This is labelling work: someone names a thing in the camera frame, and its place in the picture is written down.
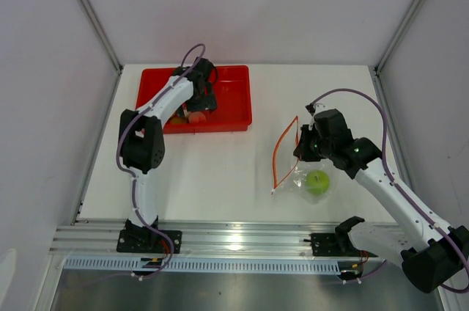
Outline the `clear zip top bag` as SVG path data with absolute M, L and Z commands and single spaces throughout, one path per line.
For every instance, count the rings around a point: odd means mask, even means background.
M 298 117 L 294 117 L 278 138 L 272 154 L 273 187 L 270 194 L 285 197 L 298 197 L 310 205 L 317 205 L 326 197 L 332 195 L 337 184 L 337 174 L 333 167 L 324 162 L 303 162 L 287 153 L 294 150 L 300 139 Z M 330 178 L 329 189 L 321 195 L 307 192 L 304 181 L 306 175 L 313 170 L 322 170 Z

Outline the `green apple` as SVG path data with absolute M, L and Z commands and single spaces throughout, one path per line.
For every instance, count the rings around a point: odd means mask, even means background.
M 310 194 L 321 195 L 329 189 L 330 178 L 322 170 L 313 170 L 306 175 L 304 186 Z

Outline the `small pink peach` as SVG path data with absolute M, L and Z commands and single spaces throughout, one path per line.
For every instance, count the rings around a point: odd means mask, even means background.
M 195 111 L 195 112 L 191 112 L 188 115 L 188 122 L 190 124 L 197 124 L 197 123 L 202 123 L 206 121 L 207 121 L 207 118 L 203 112 Z

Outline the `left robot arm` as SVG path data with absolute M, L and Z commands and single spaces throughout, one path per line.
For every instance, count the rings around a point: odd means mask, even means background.
M 183 109 L 194 113 L 218 108 L 212 74 L 218 74 L 214 64 L 199 57 L 190 67 L 177 67 L 150 101 L 135 111 L 121 113 L 116 161 L 118 168 L 131 176 L 132 185 L 132 211 L 126 229 L 136 230 L 133 243 L 143 252 L 153 251 L 159 243 L 155 231 L 158 212 L 148 182 L 149 172 L 160 166 L 165 155 L 164 125 Z

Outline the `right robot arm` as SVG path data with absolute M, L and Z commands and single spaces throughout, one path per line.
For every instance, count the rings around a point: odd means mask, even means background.
M 356 139 L 343 114 L 316 103 L 301 127 L 294 155 L 300 161 L 329 160 L 365 188 L 393 217 L 398 236 L 354 216 L 336 227 L 335 247 L 343 255 L 364 250 L 402 269 L 423 293 L 444 287 L 468 268 L 468 229 L 439 217 L 388 167 L 385 153 L 367 138 Z

